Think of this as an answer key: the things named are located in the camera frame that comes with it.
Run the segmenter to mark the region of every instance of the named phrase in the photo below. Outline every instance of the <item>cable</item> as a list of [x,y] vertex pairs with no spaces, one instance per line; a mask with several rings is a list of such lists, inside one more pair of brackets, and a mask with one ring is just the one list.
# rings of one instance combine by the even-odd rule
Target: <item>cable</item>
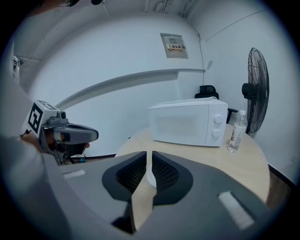
[[202,49],[201,49],[201,38],[200,38],[200,33],[187,21],[186,18],[183,18],[197,33],[198,33],[198,37],[199,37],[199,45],[200,45],[200,52],[201,52],[201,58],[202,58],[202,73],[203,73],[203,77],[202,77],[202,86],[204,86],[204,61],[203,61],[203,54],[202,54]]

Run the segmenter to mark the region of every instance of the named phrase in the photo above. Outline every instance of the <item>plastic bottle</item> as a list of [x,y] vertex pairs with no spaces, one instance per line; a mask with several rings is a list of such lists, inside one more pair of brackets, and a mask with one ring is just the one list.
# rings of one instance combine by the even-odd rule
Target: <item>plastic bottle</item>
[[235,153],[238,151],[238,148],[246,131],[247,118],[245,115],[246,111],[240,110],[240,115],[235,120],[232,137],[227,147],[228,151],[230,151],[231,153]]

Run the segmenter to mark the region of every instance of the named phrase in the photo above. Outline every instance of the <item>black mesh pad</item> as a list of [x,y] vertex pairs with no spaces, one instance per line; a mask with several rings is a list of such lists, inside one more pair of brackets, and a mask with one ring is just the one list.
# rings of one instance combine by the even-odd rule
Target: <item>black mesh pad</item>
[[130,203],[131,195],[146,173],[146,164],[147,153],[140,152],[110,167],[102,176],[103,186],[114,199]]
[[157,188],[153,206],[178,202],[193,185],[193,176],[187,168],[156,151],[152,153],[152,172]]

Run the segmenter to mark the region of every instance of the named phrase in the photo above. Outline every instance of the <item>fan grille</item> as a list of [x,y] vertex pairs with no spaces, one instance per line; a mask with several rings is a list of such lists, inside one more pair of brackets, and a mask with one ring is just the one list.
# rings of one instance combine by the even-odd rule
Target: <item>fan grille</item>
[[248,58],[248,83],[252,95],[248,98],[248,131],[254,133],[261,127],[269,101],[269,74],[262,53],[252,48]]

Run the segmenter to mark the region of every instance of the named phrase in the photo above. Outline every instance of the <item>ceiling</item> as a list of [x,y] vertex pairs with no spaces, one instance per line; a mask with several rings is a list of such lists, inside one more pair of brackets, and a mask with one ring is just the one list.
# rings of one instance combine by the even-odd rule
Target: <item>ceiling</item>
[[[110,18],[131,12],[145,11],[147,0],[105,0]],[[148,12],[154,11],[164,0],[149,0]],[[185,3],[189,12],[199,0],[171,0],[168,14],[180,15]],[[20,85],[26,91],[30,80],[43,58],[63,38],[76,29],[98,20],[108,21],[102,4],[92,5],[90,0],[80,0],[73,7],[58,7],[51,11],[27,17],[15,32],[15,56],[20,60]]]

